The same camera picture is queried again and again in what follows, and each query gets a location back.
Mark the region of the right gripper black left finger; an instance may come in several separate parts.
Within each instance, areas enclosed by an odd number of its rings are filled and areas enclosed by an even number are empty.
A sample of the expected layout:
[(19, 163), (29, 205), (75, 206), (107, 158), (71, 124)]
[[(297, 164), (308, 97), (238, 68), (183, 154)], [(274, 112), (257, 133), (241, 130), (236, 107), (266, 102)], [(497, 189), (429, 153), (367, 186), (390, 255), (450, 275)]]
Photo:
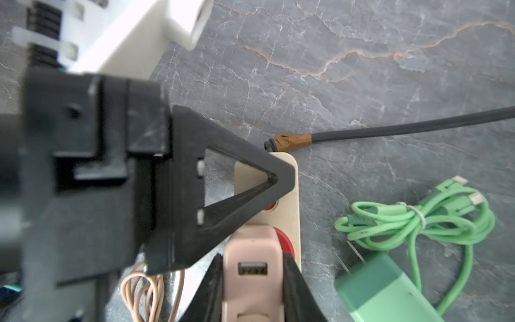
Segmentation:
[(223, 257), (216, 255), (180, 322), (221, 322)]

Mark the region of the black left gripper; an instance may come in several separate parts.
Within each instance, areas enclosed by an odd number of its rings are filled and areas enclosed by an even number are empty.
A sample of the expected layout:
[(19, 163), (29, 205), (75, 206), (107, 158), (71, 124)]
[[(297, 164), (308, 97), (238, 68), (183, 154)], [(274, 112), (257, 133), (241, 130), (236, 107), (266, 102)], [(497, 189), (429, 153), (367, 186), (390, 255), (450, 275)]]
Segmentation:
[(30, 67), (1, 116), (1, 284), (22, 321), (103, 321), (156, 226), (170, 150), (161, 84)]

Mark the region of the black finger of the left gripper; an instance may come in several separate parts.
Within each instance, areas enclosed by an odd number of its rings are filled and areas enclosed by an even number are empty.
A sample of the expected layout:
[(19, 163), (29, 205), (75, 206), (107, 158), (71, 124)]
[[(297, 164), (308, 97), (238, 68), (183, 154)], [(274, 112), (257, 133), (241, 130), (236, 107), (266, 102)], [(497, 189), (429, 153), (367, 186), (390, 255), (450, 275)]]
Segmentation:
[(155, 163), (152, 275), (188, 268), (295, 186), (295, 169), (188, 107), (175, 106), (170, 156)]

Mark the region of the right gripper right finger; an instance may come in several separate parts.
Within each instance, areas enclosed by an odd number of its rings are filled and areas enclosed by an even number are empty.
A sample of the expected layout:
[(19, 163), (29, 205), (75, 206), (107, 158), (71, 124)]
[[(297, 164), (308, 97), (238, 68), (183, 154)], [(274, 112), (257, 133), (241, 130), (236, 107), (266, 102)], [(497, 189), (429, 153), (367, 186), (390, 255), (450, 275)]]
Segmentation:
[(327, 321), (289, 253), (283, 253), (283, 303), (287, 322)]

